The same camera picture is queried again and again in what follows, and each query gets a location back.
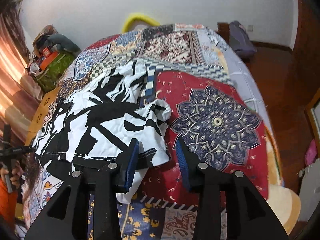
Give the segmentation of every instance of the red blanket section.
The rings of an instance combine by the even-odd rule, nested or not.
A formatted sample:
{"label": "red blanket section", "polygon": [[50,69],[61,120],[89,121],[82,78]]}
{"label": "red blanket section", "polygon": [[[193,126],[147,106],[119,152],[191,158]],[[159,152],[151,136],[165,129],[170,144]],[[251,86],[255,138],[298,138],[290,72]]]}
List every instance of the red blanket section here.
{"label": "red blanket section", "polygon": [[[169,125],[179,117],[177,104],[189,100],[191,89],[205,89],[206,86],[214,86],[218,90],[231,96],[238,103],[245,105],[235,88],[227,84],[191,76],[179,71],[162,71],[155,75],[154,84],[156,83],[155,95],[157,98],[164,99],[169,103],[172,109],[172,115]],[[245,165],[234,165],[229,163],[223,172],[233,173],[236,170],[243,171],[244,174],[252,181],[261,195],[268,198],[268,169],[267,154],[263,122],[255,129],[259,135],[260,144],[247,150],[247,162]],[[145,175],[141,190],[149,197],[163,199],[169,203],[178,203],[198,205],[198,194],[192,194],[185,190],[182,185],[179,164],[176,157],[176,151],[173,149],[178,134],[170,128],[167,129],[165,141],[171,160],[161,166],[150,168]],[[221,204],[224,206],[224,197],[221,197]]]}

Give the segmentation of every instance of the shirt sleeve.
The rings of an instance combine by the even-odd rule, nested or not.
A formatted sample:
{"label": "shirt sleeve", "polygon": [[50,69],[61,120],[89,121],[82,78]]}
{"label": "shirt sleeve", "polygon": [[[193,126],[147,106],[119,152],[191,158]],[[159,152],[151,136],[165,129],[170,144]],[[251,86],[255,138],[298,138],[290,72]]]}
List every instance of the shirt sleeve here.
{"label": "shirt sleeve", "polygon": [[6,185],[0,179],[0,215],[3,216],[12,230],[14,230],[17,197],[18,192],[15,190],[12,193],[8,193]]}

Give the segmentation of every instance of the orange curtain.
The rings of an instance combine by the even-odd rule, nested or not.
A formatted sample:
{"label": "orange curtain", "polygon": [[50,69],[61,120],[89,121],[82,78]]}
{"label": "orange curtain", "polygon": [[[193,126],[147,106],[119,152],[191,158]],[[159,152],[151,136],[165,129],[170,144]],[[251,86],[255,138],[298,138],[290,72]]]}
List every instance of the orange curtain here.
{"label": "orange curtain", "polygon": [[12,29],[16,28],[16,22],[12,22],[10,17],[2,13],[0,15],[0,136],[4,124],[10,124],[12,143],[21,144],[27,137],[28,127],[43,93],[26,71],[25,59],[19,52],[14,37],[10,35],[12,29],[8,29],[11,25]]}

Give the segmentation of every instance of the baseboard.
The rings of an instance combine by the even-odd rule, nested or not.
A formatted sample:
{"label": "baseboard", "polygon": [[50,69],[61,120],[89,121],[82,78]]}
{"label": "baseboard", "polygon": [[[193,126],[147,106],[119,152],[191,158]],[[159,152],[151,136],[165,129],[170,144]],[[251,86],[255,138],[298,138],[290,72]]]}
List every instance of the baseboard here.
{"label": "baseboard", "polygon": [[261,42],[261,41],[251,41],[251,42],[256,47],[280,49],[280,50],[288,51],[288,52],[292,53],[292,49],[287,46],[284,46],[284,45],[279,45],[279,44],[274,44],[274,43],[269,43],[269,42]]}

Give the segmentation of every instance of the brown curtain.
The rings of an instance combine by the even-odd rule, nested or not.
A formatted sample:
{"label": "brown curtain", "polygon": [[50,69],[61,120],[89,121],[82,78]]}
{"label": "brown curtain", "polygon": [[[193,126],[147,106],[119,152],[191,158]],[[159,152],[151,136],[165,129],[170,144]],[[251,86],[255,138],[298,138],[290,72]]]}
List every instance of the brown curtain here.
{"label": "brown curtain", "polygon": [[28,75],[29,51],[12,1],[0,15],[0,136],[4,124],[12,129],[12,143],[24,143],[43,93]]}

